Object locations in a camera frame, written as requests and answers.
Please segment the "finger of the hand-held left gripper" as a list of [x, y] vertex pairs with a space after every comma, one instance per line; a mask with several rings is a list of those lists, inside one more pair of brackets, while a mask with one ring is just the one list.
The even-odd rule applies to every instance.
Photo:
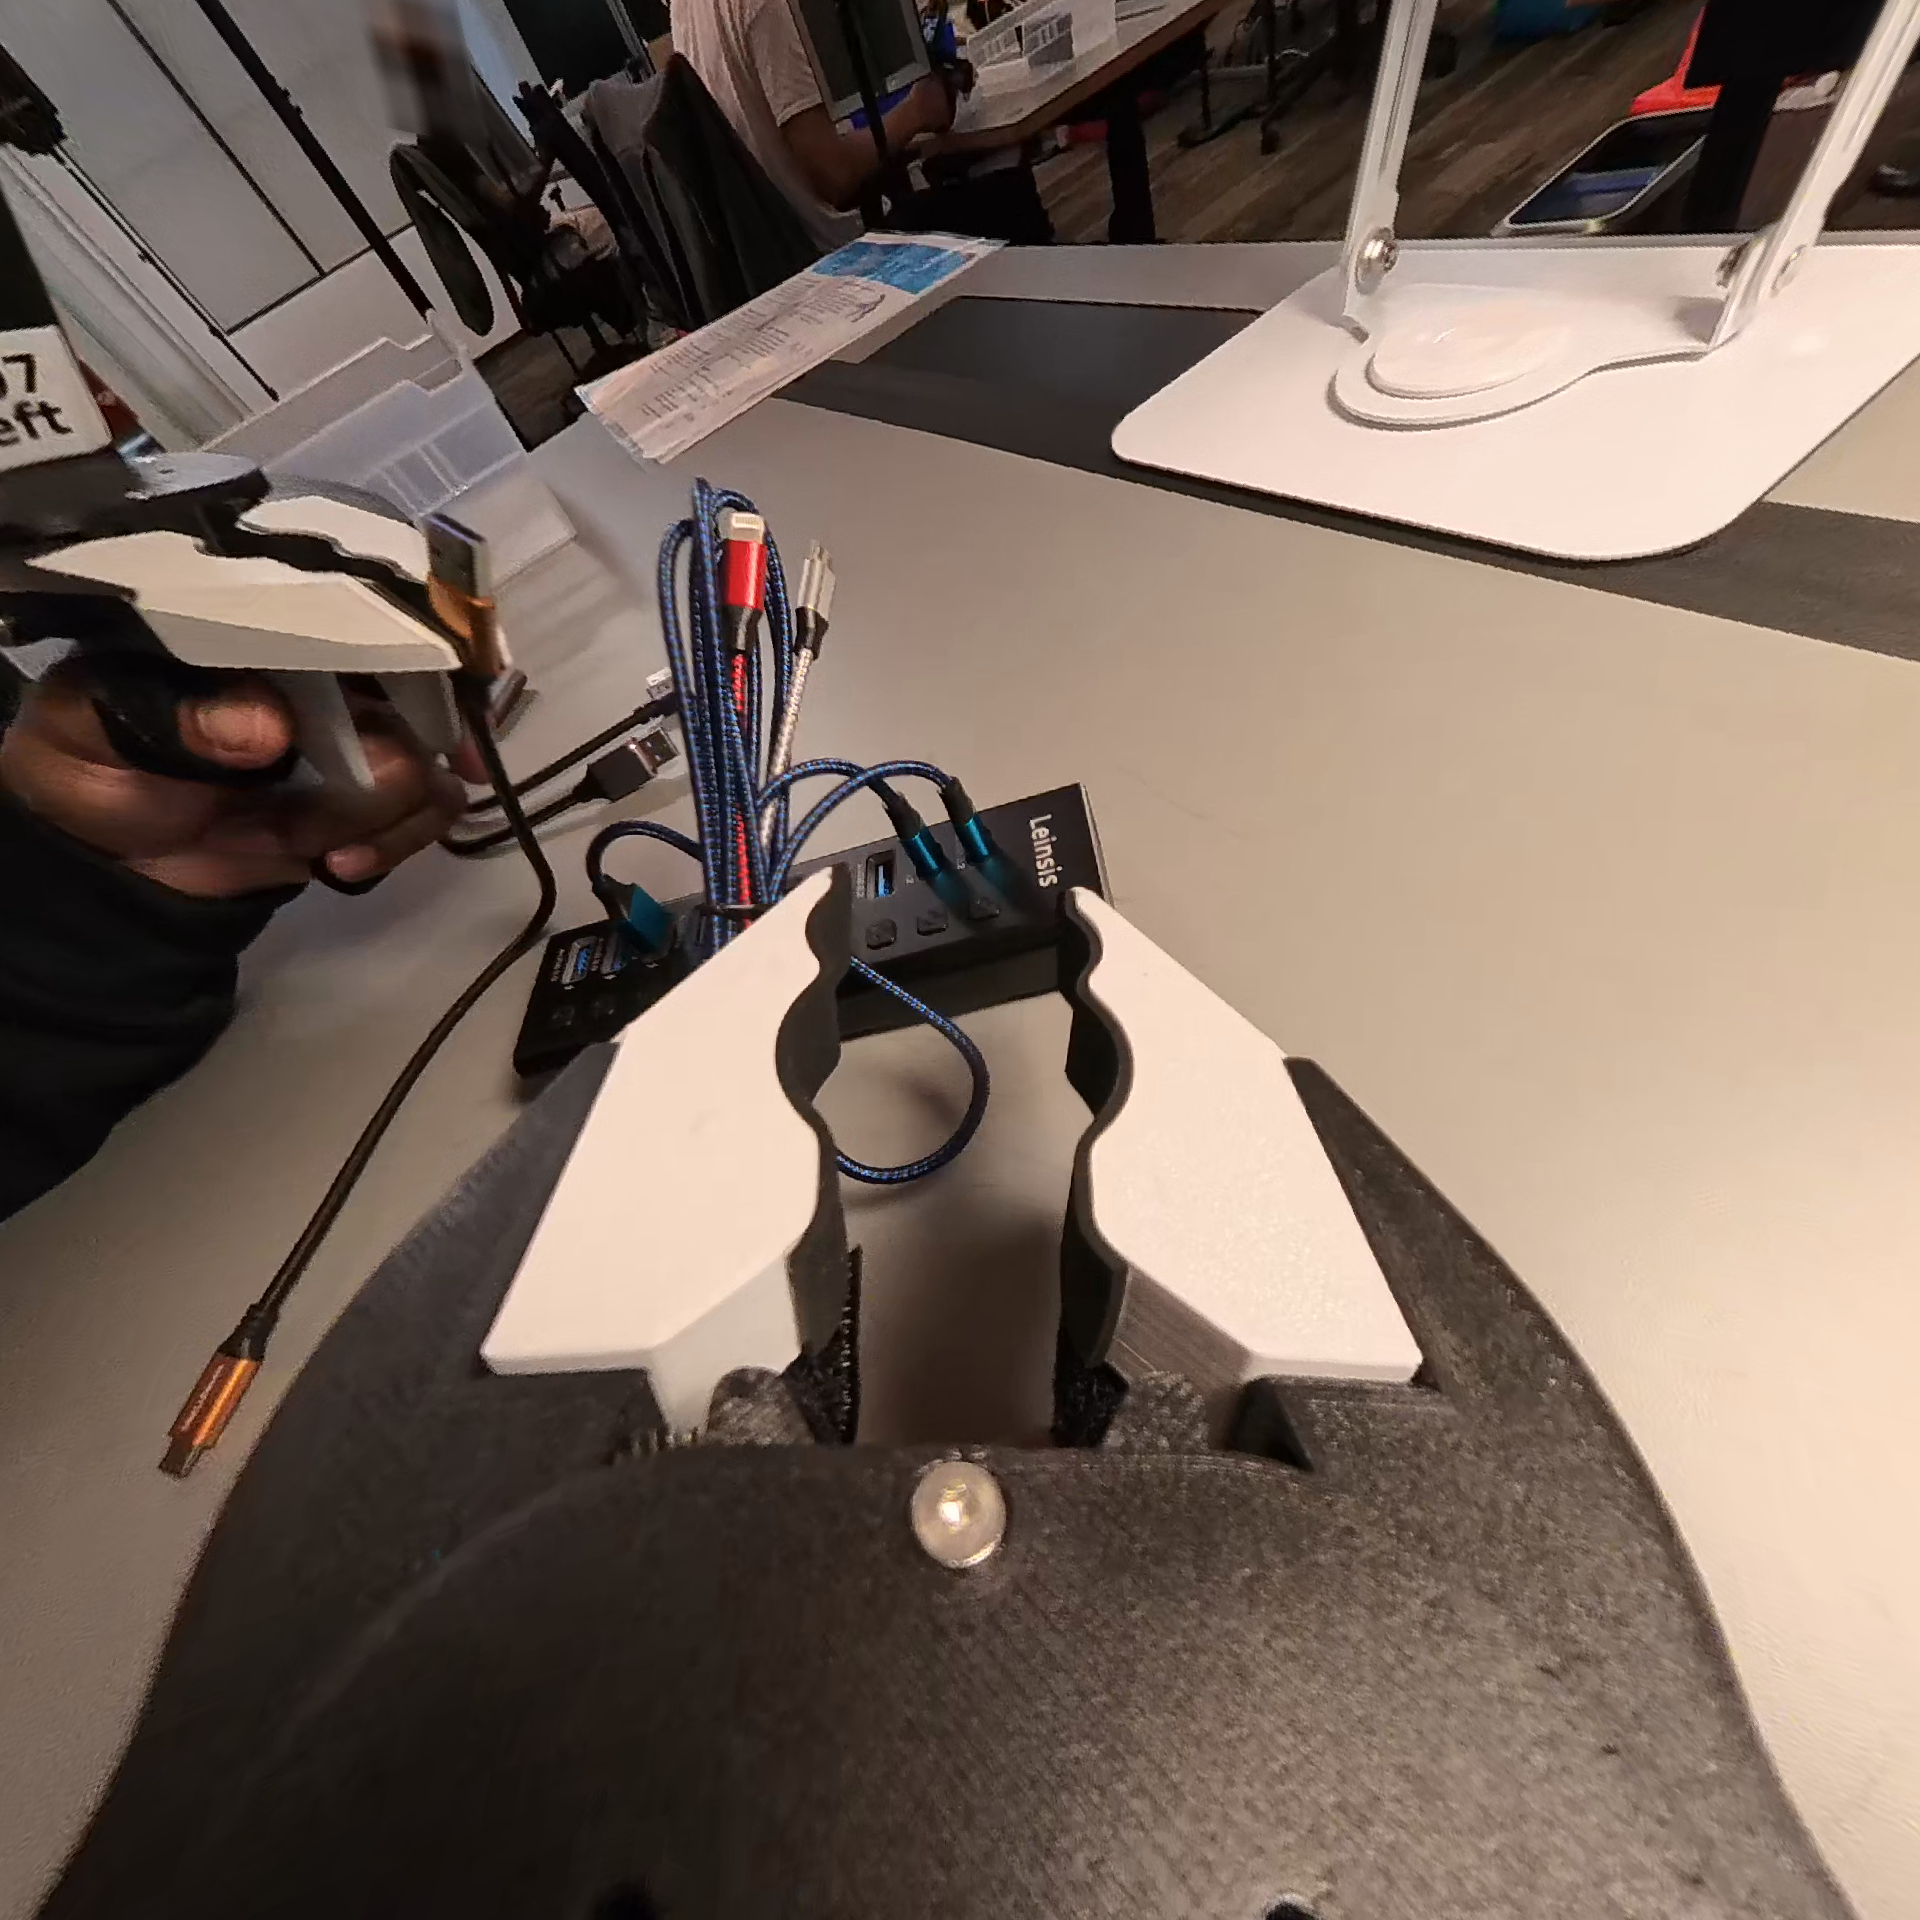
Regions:
[[270, 492], [237, 517], [237, 557], [341, 574], [392, 599], [426, 599], [426, 540], [381, 502]]
[[367, 795], [373, 767], [349, 698], [375, 698], [426, 757], [449, 763], [466, 725], [457, 679], [468, 576], [436, 572], [435, 533], [133, 533], [38, 550], [26, 620], [47, 639], [178, 669], [254, 676], [293, 712], [293, 771], [270, 784]]

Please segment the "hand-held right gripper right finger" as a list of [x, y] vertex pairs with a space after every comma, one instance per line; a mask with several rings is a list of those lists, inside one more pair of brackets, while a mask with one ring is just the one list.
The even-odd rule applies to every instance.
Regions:
[[1262, 1380], [1406, 1389], [1424, 1355], [1285, 1046], [1108, 901], [1065, 901], [1066, 1076], [1086, 1111], [1060, 1246], [1057, 1433], [1152, 1380], [1234, 1439]]

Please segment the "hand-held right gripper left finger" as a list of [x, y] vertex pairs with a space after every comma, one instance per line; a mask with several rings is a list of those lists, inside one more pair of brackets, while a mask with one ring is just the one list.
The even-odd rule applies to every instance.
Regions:
[[855, 1275], [818, 1094], [850, 958], [852, 880], [826, 868], [623, 1032], [480, 1344], [488, 1373], [638, 1373], [690, 1430], [732, 1373], [832, 1351]]

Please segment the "black cable orange plugs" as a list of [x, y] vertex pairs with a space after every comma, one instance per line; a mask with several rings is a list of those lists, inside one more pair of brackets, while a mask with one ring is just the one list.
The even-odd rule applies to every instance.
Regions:
[[367, 1127], [353, 1143], [345, 1165], [338, 1167], [314, 1213], [300, 1229], [287, 1256], [278, 1262], [261, 1295], [238, 1317], [232, 1330], [215, 1348], [194, 1389], [180, 1407], [166, 1433], [158, 1461], [162, 1477], [183, 1480], [196, 1473], [209, 1453], [218, 1448], [235, 1414], [252, 1389], [269, 1357], [283, 1315], [306, 1277], [324, 1241], [338, 1225], [396, 1118], [404, 1112], [428, 1069], [445, 1046], [468, 1020], [473, 1011], [492, 995], [492, 989], [536, 949], [550, 929], [561, 906], [561, 883], [554, 862], [540, 845], [538, 828], [514, 793], [505, 757], [490, 721], [490, 687], [509, 666], [509, 642], [499, 612], [492, 560], [486, 542], [451, 517], [426, 521], [426, 597], [439, 624], [451, 637], [458, 658], [453, 672], [453, 698], [458, 719], [468, 730], [492, 799], [500, 805], [510, 841], [527, 859], [538, 897], [528, 922], [499, 949], [486, 967], [457, 996], [441, 1020], [426, 1032]]

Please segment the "slim black usb hub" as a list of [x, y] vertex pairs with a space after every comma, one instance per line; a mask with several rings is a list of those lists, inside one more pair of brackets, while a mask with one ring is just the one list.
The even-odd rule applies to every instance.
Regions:
[[[1108, 897], [1092, 797], [1083, 783], [989, 806], [980, 818], [996, 847], [980, 872], [946, 820], [931, 831], [955, 872], [940, 883], [918, 876], [893, 838], [797, 868], [801, 878], [826, 867], [846, 871], [855, 958], [953, 1020], [1054, 995], [1069, 895], [1081, 888]], [[510, 1051], [520, 1083], [538, 1083], [589, 1046], [616, 1041], [690, 973], [703, 903], [684, 895], [664, 911], [674, 942], [660, 954], [605, 916], [546, 941]]]

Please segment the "person's left forearm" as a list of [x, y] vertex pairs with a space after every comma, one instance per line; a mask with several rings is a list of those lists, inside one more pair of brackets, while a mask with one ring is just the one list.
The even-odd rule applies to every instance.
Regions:
[[2, 1217], [58, 1188], [232, 1019], [297, 885], [178, 892], [2, 803]]

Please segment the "person's left hand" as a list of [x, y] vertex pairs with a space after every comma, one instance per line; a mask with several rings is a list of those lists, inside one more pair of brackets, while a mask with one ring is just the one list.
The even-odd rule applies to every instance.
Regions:
[[375, 886], [439, 845], [486, 777], [465, 737], [449, 757], [426, 753], [394, 710], [351, 698], [370, 791], [324, 795], [291, 786], [242, 791], [136, 768], [105, 732], [95, 690], [75, 666], [31, 687], [4, 732], [4, 793], [44, 822], [162, 888], [194, 901], [237, 901], [300, 888]]

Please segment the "clear plastic box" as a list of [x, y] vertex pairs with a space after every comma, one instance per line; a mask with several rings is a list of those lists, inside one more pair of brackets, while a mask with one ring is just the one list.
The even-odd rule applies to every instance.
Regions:
[[449, 515], [516, 579], [572, 547], [572, 521], [478, 369], [425, 335], [381, 341], [221, 436], [287, 485], [368, 497], [394, 517]]

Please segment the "printed paper sheets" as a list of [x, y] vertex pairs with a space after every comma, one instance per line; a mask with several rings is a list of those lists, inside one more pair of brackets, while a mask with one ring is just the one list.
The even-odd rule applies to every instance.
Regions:
[[956, 233], [874, 233], [732, 312], [576, 388], [643, 464], [668, 464], [807, 373], [924, 304], [1005, 249]]

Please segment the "black chair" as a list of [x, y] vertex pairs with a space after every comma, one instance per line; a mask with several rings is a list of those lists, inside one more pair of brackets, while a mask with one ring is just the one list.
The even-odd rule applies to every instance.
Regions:
[[589, 85], [583, 126], [668, 326], [696, 333], [825, 259], [684, 58]]

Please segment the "white document stand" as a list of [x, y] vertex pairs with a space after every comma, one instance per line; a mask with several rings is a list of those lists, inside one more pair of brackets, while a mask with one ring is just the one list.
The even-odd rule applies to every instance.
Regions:
[[1787, 210], [1744, 239], [1397, 233], [1437, 4], [1397, 4], [1338, 264], [1143, 401], [1133, 467], [1516, 554], [1611, 565], [1725, 531], [1918, 354], [1914, 242], [1823, 242], [1917, 49], [1883, 4]]

